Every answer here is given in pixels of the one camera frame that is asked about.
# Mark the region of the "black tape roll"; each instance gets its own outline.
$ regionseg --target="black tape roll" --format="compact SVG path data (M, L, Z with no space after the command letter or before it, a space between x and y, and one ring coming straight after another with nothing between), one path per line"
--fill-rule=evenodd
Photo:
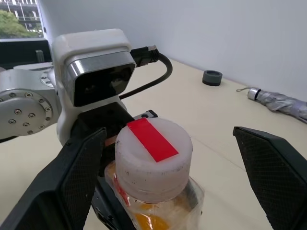
M202 83L210 86L219 86L222 81L222 73L214 70L204 71Z

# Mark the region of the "white camera housing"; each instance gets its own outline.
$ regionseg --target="white camera housing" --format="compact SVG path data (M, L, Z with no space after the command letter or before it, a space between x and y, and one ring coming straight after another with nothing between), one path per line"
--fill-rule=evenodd
M128 84L128 75L132 75L136 64L130 55L131 45L120 29L61 35L55 39L51 49L62 107L57 134L64 145L70 138L78 114L113 102L125 107L118 94ZM114 76L119 77L123 67L127 67L127 76L118 88L118 78ZM95 82L101 84L101 81L107 85L98 85L96 89Z

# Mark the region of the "white bottle cap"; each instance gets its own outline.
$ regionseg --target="white bottle cap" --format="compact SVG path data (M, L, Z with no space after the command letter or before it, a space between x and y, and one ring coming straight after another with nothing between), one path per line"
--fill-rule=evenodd
M190 136L179 125L161 118L147 121L178 154L156 162L126 126L116 139L116 174L127 194L146 203L159 203L176 197L187 185L193 146Z

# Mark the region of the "window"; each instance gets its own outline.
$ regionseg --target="window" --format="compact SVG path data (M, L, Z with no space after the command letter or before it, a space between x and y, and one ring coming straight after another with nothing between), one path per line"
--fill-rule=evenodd
M43 37L36 0L0 0L0 39Z

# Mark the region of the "folded umbrella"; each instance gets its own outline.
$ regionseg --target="folded umbrella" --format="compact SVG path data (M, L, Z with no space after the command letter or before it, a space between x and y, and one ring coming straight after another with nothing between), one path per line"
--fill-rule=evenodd
M265 105L271 111L279 111L307 123L307 102L288 97L278 92L268 92L251 87L237 90L237 92L243 90L249 90L249 99Z

